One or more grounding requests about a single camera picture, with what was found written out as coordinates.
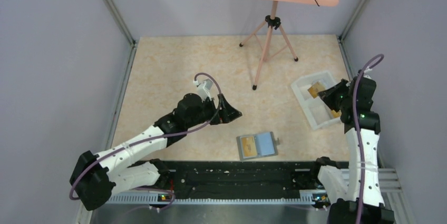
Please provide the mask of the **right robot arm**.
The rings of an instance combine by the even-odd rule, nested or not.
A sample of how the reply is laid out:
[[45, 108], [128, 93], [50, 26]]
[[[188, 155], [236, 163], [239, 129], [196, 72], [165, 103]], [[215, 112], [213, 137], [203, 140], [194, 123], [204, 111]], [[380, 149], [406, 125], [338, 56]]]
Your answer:
[[327, 223], [395, 222], [393, 210], [385, 207], [378, 177], [381, 123], [371, 110], [375, 90], [374, 80], [357, 76], [318, 93], [331, 110], [341, 113], [349, 150], [349, 181], [329, 157], [318, 158], [309, 174], [311, 185], [324, 188], [328, 196]]

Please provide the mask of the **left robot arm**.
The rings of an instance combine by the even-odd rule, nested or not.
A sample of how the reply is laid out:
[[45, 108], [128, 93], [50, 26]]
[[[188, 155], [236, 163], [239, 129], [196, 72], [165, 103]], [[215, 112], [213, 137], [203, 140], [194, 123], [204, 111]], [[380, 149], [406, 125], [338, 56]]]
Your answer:
[[138, 161], [207, 125], [227, 124], [241, 116], [223, 94], [218, 94], [215, 104], [212, 98], [188, 93], [172, 112], [132, 139], [98, 153], [82, 153], [70, 177], [69, 197], [80, 200], [91, 211], [115, 194], [139, 187], [162, 189], [169, 182], [169, 170], [164, 163], [153, 159], [138, 165]]

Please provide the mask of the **grey card holder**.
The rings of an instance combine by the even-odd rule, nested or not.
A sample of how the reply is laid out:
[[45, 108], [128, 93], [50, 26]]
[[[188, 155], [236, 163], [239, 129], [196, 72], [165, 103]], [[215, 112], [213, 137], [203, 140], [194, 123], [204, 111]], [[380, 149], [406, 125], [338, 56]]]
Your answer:
[[[240, 139], [245, 136], [254, 136], [256, 140], [256, 147], [258, 155], [251, 158], [244, 158], [242, 156], [242, 147]], [[256, 134], [246, 134], [236, 137], [236, 143], [238, 147], [238, 154], [240, 161], [247, 161], [252, 159], [266, 158], [278, 155], [278, 145], [280, 145], [279, 139], [275, 137], [273, 132], [262, 132]]]

